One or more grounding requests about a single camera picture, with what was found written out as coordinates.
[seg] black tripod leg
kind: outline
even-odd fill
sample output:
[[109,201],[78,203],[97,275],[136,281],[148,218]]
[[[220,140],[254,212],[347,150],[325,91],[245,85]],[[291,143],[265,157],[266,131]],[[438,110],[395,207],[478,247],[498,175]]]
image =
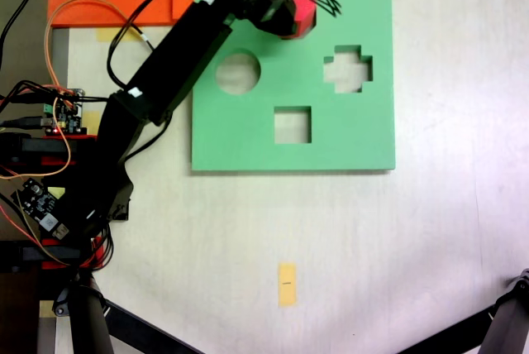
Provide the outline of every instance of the black tripod leg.
[[116,339],[145,354],[203,354],[107,300],[108,331]]
[[469,352],[484,340],[492,322],[490,314],[494,314],[494,306],[452,325],[399,354],[463,354]]
[[91,289],[71,289],[68,309],[75,354],[114,354],[101,299]]
[[499,306],[479,354],[522,354],[529,332],[529,313],[517,297]]

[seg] white floor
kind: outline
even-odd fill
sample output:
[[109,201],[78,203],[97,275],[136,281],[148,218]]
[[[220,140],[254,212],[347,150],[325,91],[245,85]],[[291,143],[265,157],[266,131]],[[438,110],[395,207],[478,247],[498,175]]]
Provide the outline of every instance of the white floor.
[[[394,172],[191,174],[186,102],[127,166],[103,293],[207,354],[391,354],[493,303],[529,266],[527,0],[393,0],[393,30]],[[125,79],[146,52],[122,45]],[[72,30],[68,85],[115,91],[107,47]]]

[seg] green shape sorter board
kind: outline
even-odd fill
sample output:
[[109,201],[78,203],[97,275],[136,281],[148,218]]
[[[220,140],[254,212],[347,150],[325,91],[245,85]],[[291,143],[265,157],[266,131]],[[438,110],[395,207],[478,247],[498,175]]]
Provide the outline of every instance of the green shape sorter board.
[[[338,0],[337,18],[317,10],[317,26],[285,41],[234,22],[193,90],[193,170],[391,170],[395,168],[391,0]],[[359,93],[324,82],[324,60],[339,49],[372,61],[372,81]],[[216,82],[234,53],[260,62],[260,79],[233,95]],[[310,109],[309,143],[276,144],[274,111]]]

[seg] yellow sticky note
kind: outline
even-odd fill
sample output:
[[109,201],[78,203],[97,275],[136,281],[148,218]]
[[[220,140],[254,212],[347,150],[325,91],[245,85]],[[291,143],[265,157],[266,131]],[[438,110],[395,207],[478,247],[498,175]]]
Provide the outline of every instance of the yellow sticky note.
[[279,264],[279,307],[296,304],[296,265]]
[[[98,27],[96,29],[96,38],[98,42],[112,42],[120,30],[120,27]],[[142,39],[137,31],[129,29],[123,36],[122,41],[142,41]]]
[[100,112],[83,111],[83,127],[87,129],[89,135],[97,135],[99,124],[101,123]]
[[60,199],[64,193],[66,192],[66,189],[64,187],[49,187],[48,193],[53,195],[56,199]]

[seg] black stand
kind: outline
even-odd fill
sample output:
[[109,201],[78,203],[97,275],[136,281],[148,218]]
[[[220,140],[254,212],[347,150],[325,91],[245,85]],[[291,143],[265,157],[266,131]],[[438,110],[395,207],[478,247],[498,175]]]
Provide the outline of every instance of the black stand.
[[75,354],[113,354],[110,336],[145,354],[203,354],[105,300],[89,272],[70,282],[54,302],[54,311],[70,317]]
[[480,345],[479,354],[522,354],[528,332],[529,269],[525,269],[495,305],[400,354],[464,354]]

